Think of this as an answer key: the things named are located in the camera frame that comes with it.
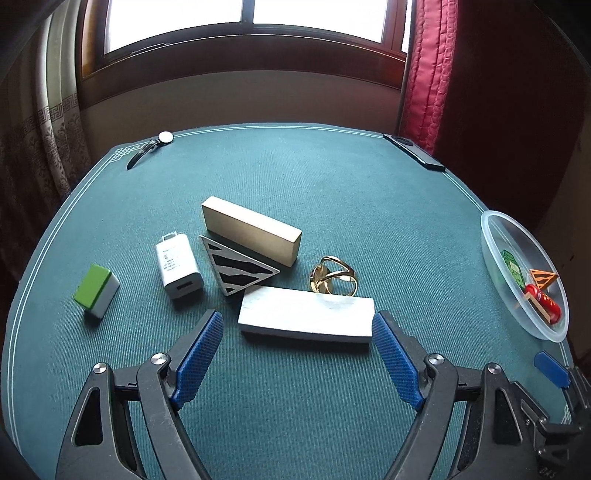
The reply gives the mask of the red cylindrical can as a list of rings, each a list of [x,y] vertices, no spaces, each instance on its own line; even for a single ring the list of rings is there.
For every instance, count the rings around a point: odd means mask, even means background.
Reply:
[[[525,287],[525,292],[530,294],[530,296],[541,305],[549,317],[548,323],[550,325],[554,325],[559,322],[562,316],[562,310],[551,297],[549,297],[534,284],[527,284]]]

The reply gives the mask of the orange striped triangular block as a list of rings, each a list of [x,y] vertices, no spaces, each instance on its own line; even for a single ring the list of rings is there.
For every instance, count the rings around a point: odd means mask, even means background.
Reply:
[[[542,291],[547,290],[559,278],[559,275],[553,271],[530,269],[529,273],[535,286]]]

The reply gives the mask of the green and white tile block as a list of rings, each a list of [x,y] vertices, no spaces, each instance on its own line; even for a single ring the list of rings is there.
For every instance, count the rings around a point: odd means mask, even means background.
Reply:
[[[119,287],[120,282],[111,270],[91,264],[73,299],[87,313],[102,319]]]

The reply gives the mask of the white usb wall charger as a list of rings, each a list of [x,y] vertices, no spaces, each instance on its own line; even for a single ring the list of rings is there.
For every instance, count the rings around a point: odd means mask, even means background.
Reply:
[[[171,232],[162,236],[155,250],[162,286],[170,299],[176,300],[204,288],[204,278],[185,234]]]

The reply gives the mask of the zebra striped triangular prism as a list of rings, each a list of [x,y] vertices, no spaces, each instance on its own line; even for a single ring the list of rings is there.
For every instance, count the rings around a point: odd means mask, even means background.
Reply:
[[[200,235],[199,238],[224,296],[233,295],[280,274],[280,270],[276,267],[242,254],[211,238],[204,235]]]

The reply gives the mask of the white rectangular block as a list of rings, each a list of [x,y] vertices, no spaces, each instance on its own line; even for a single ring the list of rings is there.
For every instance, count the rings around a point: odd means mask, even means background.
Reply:
[[[245,290],[238,326],[243,332],[293,339],[368,343],[374,315],[370,298],[252,286]]]

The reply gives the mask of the gold metal ring puzzle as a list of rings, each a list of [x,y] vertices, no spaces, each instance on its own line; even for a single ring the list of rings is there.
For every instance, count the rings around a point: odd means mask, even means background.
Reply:
[[[351,265],[342,261],[339,257],[327,255],[315,265],[310,273],[311,291],[317,294],[332,295],[332,281],[344,281],[353,285],[346,296],[353,297],[359,290],[359,280],[356,271]]]

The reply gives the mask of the long light wooden block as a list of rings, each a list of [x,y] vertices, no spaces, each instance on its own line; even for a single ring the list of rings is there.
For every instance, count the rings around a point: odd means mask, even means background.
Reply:
[[[202,202],[201,209],[207,230],[213,234],[283,266],[296,262],[300,229],[214,196]]]

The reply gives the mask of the orange wooden block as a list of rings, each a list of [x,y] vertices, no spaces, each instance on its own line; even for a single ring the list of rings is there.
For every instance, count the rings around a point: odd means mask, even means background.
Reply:
[[[532,296],[530,293],[527,293],[524,296],[524,299],[527,300],[532,307],[537,311],[537,313],[541,316],[541,318],[544,320],[544,322],[551,326],[551,317],[549,315],[549,313],[544,309],[544,307],[540,304],[540,302],[534,297]]]

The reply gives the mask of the black remote control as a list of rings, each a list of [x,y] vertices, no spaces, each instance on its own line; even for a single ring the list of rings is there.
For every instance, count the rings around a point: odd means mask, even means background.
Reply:
[[[383,137],[391,142],[394,146],[404,151],[425,169],[438,172],[446,171],[446,167],[441,162],[431,157],[425,150],[415,144],[412,140],[389,134],[384,134]]]

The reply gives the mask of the beige patterned curtain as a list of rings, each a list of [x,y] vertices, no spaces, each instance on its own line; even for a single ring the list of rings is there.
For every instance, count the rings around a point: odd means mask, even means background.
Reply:
[[[79,7],[77,1],[63,2],[1,84],[1,267],[15,279],[93,165],[77,96]]]

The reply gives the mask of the red curtain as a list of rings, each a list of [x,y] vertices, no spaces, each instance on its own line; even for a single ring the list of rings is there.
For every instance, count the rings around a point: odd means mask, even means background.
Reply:
[[[584,119],[589,77],[531,1],[420,1],[401,135],[486,205],[538,225]]]

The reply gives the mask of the wooden framed window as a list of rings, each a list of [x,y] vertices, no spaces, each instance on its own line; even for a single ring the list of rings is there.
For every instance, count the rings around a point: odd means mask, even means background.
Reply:
[[[161,33],[109,51],[109,2],[82,2],[75,47],[81,106],[179,78],[256,70],[332,75],[402,89],[410,59],[401,50],[402,2],[388,2],[380,42],[308,27],[256,24],[255,7],[243,2],[238,22]]]

